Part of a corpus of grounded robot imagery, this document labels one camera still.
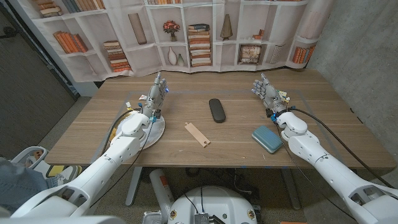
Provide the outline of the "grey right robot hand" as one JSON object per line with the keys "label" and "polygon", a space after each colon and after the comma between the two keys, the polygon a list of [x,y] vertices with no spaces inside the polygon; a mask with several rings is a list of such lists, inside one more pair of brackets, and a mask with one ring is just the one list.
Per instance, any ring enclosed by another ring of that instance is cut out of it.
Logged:
{"label": "grey right robot hand", "polygon": [[260,80],[254,80],[251,91],[263,101],[266,109],[271,110],[273,113],[281,113],[286,110],[279,93],[271,85],[264,73],[261,73]]}

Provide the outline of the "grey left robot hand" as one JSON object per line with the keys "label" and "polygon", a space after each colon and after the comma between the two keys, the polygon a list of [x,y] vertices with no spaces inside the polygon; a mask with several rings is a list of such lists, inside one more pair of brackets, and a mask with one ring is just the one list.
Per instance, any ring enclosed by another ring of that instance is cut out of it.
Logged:
{"label": "grey left robot hand", "polygon": [[161,77],[161,72],[158,72],[154,84],[149,90],[146,102],[142,107],[142,113],[148,118],[152,117],[155,111],[161,109],[164,98],[168,92],[167,81],[165,78]]}

